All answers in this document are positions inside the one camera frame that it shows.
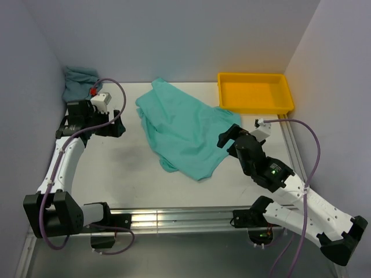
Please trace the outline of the teal green t-shirt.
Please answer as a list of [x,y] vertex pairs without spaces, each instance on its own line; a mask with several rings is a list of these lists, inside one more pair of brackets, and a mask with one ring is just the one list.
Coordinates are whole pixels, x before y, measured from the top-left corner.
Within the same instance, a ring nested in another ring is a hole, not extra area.
[[240,115],[211,107],[161,78],[151,86],[135,104],[160,165],[169,173],[179,171],[196,181],[211,177],[232,144],[217,147],[219,134],[233,124],[240,125]]

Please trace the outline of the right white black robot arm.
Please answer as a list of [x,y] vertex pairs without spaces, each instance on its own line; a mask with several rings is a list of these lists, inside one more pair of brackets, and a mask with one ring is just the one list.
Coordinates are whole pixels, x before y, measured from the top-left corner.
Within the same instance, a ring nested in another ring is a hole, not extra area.
[[284,162],[267,156],[262,146],[270,134],[271,126],[266,123],[256,124],[252,132],[233,124],[219,135],[217,146],[223,148],[232,140],[227,152],[239,160],[243,173],[298,210],[260,196],[249,209],[233,211],[231,225],[252,228],[272,224],[298,235],[305,232],[305,238],[318,246],[327,259],[346,266],[368,225],[367,220],[342,212],[305,186]]

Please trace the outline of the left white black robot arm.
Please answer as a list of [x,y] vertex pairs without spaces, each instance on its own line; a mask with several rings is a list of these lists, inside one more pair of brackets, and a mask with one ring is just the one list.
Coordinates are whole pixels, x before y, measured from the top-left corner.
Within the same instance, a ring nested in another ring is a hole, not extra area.
[[74,175],[87,143],[92,135],[118,138],[125,132],[121,121],[123,110],[114,110],[113,119],[89,100],[72,101],[67,104],[67,115],[56,131],[56,142],[46,177],[33,195],[26,195],[23,208],[34,235],[43,239],[52,250],[57,246],[53,237],[69,240],[84,228],[107,231],[112,227],[113,217],[106,202],[80,206],[71,196]]

